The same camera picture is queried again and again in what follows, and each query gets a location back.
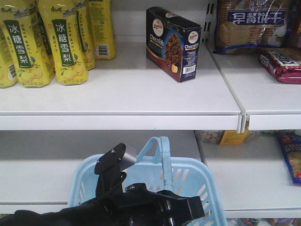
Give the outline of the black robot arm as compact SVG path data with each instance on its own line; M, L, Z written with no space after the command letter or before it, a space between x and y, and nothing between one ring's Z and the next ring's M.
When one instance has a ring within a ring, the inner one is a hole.
M199 196L169 190L150 192L144 183L123 193L99 196L76 207L39 214L17 210L0 219L2 226L186 226L205 216Z

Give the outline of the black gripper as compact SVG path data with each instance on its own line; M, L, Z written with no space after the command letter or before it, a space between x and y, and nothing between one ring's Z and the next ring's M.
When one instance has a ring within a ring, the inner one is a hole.
M205 216L199 196L183 197L170 190L151 192L145 183L101 189L95 197L105 206L112 226L186 226Z

